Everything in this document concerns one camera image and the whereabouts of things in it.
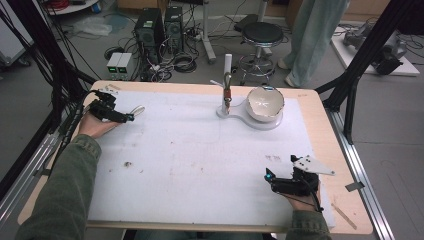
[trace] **black stool seat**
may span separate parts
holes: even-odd
[[[278,26],[266,22],[249,23],[243,28],[243,40],[254,46],[273,47],[283,40],[284,33]]]

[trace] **jacket cuff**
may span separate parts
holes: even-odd
[[[79,134],[72,140],[72,143],[81,146],[96,159],[99,159],[102,153],[100,145],[96,142],[96,140],[94,140],[94,138],[88,135]]]
[[[293,211],[292,228],[320,233],[329,232],[322,213],[311,211]]]

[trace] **person's hand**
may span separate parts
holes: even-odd
[[[103,134],[119,126],[117,122],[102,122],[90,112],[81,118],[78,134],[85,134],[92,138],[99,138]]]
[[[320,185],[321,184],[318,184],[318,191],[316,194],[318,197],[318,201],[321,202]],[[313,212],[316,211],[314,198],[312,194],[309,196],[301,196],[301,197],[296,195],[291,195],[291,194],[283,194],[283,196],[287,198],[287,200],[292,205],[294,210],[313,211]]]

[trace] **shoe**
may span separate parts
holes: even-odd
[[[282,69],[285,69],[285,70],[289,70],[290,69],[289,67],[287,67],[286,63],[283,61],[282,58],[278,59],[277,64]]]
[[[289,75],[287,75],[287,77],[286,77],[286,78],[284,78],[284,82],[285,82],[287,85],[289,85],[290,87],[292,87],[292,88],[298,88],[298,87],[296,87],[296,85],[294,85],[294,84],[293,84],[293,82],[291,81],[291,79],[290,79]]]

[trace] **gray pants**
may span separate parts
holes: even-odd
[[[291,52],[283,58],[291,82],[309,82],[329,46],[349,0],[303,0],[293,26]]]
[[[195,232],[185,231],[162,231],[162,230],[139,230],[134,240],[262,240],[260,233],[230,233],[230,232],[207,232],[202,238],[197,238]]]

